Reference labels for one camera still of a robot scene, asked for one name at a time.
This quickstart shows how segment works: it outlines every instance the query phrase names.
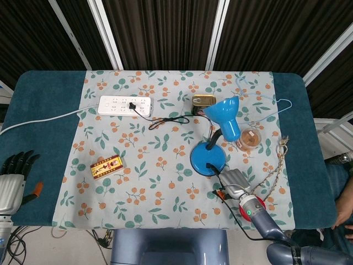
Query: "power strip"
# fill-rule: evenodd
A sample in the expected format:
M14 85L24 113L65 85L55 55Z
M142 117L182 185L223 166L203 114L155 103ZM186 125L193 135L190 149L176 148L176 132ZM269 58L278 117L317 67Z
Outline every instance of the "power strip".
M129 103L136 105L136 111L141 116L148 117L151 113L151 98L148 97L124 97L124 96L101 96L99 99L98 113L110 116L138 116Z

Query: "clear cup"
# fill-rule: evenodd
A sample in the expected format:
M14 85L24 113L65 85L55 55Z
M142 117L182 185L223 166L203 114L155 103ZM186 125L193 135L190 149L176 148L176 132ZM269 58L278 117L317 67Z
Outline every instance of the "clear cup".
M257 129L247 128L242 131L236 144L243 152L255 149L261 143L261 134Z

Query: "person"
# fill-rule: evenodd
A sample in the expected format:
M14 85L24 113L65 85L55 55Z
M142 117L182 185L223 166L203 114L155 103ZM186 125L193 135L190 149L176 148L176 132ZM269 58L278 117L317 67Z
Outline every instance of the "person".
M326 164L331 191L335 198L337 218L331 228L323 231L320 240L317 230L296 230L291 238L301 247L319 246L343 251L353 256L353 165Z

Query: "rope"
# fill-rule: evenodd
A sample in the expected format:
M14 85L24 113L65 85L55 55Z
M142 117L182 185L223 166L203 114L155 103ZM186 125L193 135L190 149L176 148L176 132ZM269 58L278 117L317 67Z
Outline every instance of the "rope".
M277 152L277 157L279 158L279 162L278 162L278 166L275 170L273 170L272 172L270 172L268 174L267 177L264 178L263 181L261 181L258 185L256 185L256 187L253 189L253 192L252 194L255 195L255 190L263 185L275 172L277 172L276 174L276 177L275 177L275 181L273 182L272 184L272 187L270 189L270 191L268 192L268 194L266 195L266 197L264 198L264 201L267 200L267 198L272 194L272 192L275 190L276 186L277 186L277 183L278 183L278 179L279 179L279 176L282 172L282 168L283 168L283 162L285 160L285 156L288 152L288 146L287 146L287 143L289 141L289 137L284 137L280 140L280 145L279 145L279 150Z

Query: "floral tablecloth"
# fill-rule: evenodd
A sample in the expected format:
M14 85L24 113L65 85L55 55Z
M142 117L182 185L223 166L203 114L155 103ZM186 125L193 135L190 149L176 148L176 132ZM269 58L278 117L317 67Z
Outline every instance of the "floral tablecloth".
M252 187L278 164L281 139L271 72L204 71L88 71L80 108L94 106L102 95L152 98L152 117L190 114L193 94L213 94L217 101L239 96L240 129L257 128L260 146L242 152L234 142L218 144L227 156L224 170L239 168ZM52 224L61 229L92 228L221 228L237 224L212 194L219 188L216 176L197 174L190 152L208 137L209 123L202 117L189 124L165 123L153 131L137 117L100 116L92 107L78 113L80 121L68 157ZM119 154L125 168L95 181L90 165ZM264 198L274 176L256 190ZM240 217L238 202L228 201L245 229L254 226ZM285 163L266 207L282 229L293 229L292 203Z

